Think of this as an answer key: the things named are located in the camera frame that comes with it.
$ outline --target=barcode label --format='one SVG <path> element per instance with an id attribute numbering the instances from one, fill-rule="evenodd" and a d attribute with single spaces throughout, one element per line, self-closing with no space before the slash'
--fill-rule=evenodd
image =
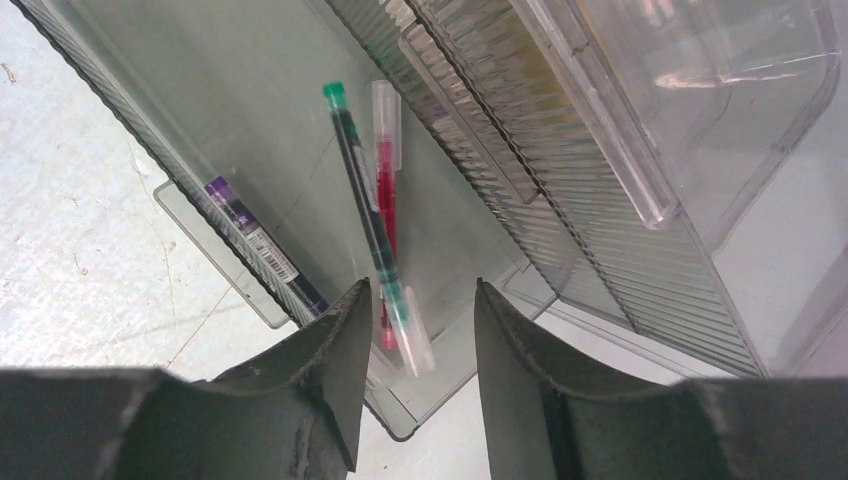
<path id="1" fill-rule="evenodd" d="M 257 228 L 250 232 L 245 237 L 247 243 L 265 260 L 265 263 L 271 267 L 271 270 L 283 280 L 283 283 L 289 283 L 297 278 L 298 272 L 291 264 L 288 258 L 283 255 L 283 252 L 274 244 L 271 237 L 265 233 L 265 230 Z"/>

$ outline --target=pen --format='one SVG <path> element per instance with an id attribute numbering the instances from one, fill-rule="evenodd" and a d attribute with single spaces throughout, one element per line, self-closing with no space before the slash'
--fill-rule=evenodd
<path id="1" fill-rule="evenodd" d="M 374 108 L 374 145 L 377 148 L 377 203 L 397 262 L 395 171 L 400 169 L 400 95 L 386 80 L 372 82 L 371 93 Z M 397 338 L 392 330 L 385 302 L 381 302 L 381 307 L 381 339 L 383 346 L 391 350 L 397 347 Z"/>
<path id="2" fill-rule="evenodd" d="M 411 295 L 408 289 L 404 290 L 398 276 L 389 236 L 362 160 L 359 136 L 347 109 L 344 86 L 341 83 L 325 85 L 324 96 L 330 105 L 333 128 L 401 356 L 407 371 L 418 376 L 435 367 L 429 338 L 417 317 L 417 309 L 411 309 L 407 303 L 406 297 Z"/>
<path id="3" fill-rule="evenodd" d="M 268 232 L 259 225 L 259 222 L 242 203 L 224 177 L 215 178 L 204 188 L 215 205 L 223 210 L 230 221 L 244 235 L 247 243 L 280 277 L 280 280 L 291 289 L 295 297 L 306 306 L 312 316 L 311 319 L 308 319 L 309 321 L 320 317 L 324 311 L 330 308 L 327 300 L 318 293 L 312 283 L 300 273 L 294 263 L 274 243 Z"/>

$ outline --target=transparent plastic drawer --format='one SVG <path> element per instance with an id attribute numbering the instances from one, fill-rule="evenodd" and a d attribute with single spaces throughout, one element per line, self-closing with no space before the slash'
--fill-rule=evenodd
<path id="1" fill-rule="evenodd" d="M 263 256 L 271 243 L 246 242 L 210 200 L 204 186 L 216 178 L 327 303 L 358 279 L 377 278 L 322 86 L 345 85 L 373 173 L 371 82 L 383 77 L 326 4 L 22 3 L 292 319 L 308 323 L 318 312 L 298 297 L 292 275 L 281 276 Z M 474 374 L 478 277 L 505 289 L 513 278 L 537 282 L 551 294 L 421 123 L 406 110 L 402 117 L 397 258 L 437 369 L 411 377 L 398 351 L 382 346 L 374 282 L 366 400 L 397 438 L 411 435 Z M 539 311 L 515 300 L 528 316 Z"/>
<path id="2" fill-rule="evenodd" d="M 844 2 L 509 3 L 645 228 L 687 230 L 763 373 L 795 373 L 848 298 Z"/>

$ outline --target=green pen cap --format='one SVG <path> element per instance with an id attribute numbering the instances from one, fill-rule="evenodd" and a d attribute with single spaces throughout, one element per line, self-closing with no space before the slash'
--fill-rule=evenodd
<path id="1" fill-rule="evenodd" d="M 324 96 L 333 110 L 344 110 L 347 108 L 345 100 L 344 85 L 341 82 L 328 83 L 324 85 Z"/>

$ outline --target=marker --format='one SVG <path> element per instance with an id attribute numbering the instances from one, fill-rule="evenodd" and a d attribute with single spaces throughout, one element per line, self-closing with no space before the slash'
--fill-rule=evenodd
<path id="1" fill-rule="evenodd" d="M 250 213 L 224 177 L 215 178 L 204 188 L 215 205 L 224 211 L 224 214 L 244 235 L 253 250 L 306 306 L 309 313 L 314 316 L 311 320 L 320 317 L 330 308 L 327 300 L 318 293 L 312 283 L 274 243 L 268 232 L 259 225 L 256 217 Z"/>

